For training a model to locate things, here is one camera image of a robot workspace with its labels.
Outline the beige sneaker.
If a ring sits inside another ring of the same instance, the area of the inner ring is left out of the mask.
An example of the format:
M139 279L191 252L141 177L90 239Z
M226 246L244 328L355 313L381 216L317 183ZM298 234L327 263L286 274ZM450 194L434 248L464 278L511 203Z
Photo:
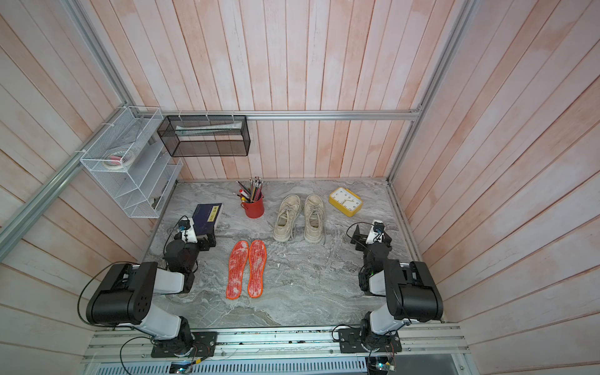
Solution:
M319 243L323 240L325 229L325 207L318 195L309 195L304 204L305 231L307 242Z
M273 239L276 242L287 242L294 233L295 221L301 210L302 202L298 195L288 195L282 201L273 227Z

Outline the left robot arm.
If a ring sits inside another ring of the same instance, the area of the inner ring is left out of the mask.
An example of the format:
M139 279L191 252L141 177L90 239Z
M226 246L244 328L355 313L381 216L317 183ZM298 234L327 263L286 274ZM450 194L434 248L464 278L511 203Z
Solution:
M115 262L92 295L82 322L98 328L130 327L144 334L153 345L152 358L190 357L201 360L214 355L217 334L201 334L189 321L173 315L153 302L154 295L190 292L195 280L198 254L216 245L214 230L203 231L195 242L183 237L166 246L167 268L157 262Z

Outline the red insole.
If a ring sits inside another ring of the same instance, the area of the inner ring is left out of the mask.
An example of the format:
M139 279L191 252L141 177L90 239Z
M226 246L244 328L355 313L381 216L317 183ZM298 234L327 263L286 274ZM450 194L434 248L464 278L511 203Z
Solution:
M248 262L249 244L247 241L238 242L231 251L228 261L228 280L226 298L235 300L242 294L243 275Z
M250 298L259 298L263 293L263 274L267 261L267 247L263 241L255 240L251 243L248 261L248 295Z

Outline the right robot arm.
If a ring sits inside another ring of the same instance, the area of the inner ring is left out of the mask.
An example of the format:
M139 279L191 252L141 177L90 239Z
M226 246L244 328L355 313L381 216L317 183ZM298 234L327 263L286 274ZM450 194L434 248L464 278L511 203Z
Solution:
M342 353L375 353L381 349L399 351L398 331L415 320L426 323L440 320L444 312L442 297L425 262L400 262L391 259L392 238L378 220L369 224L367 234L354 223L347 234L361 251L359 287L367 295L385 298L384 304L367 312L359 326L338 325L332 338Z

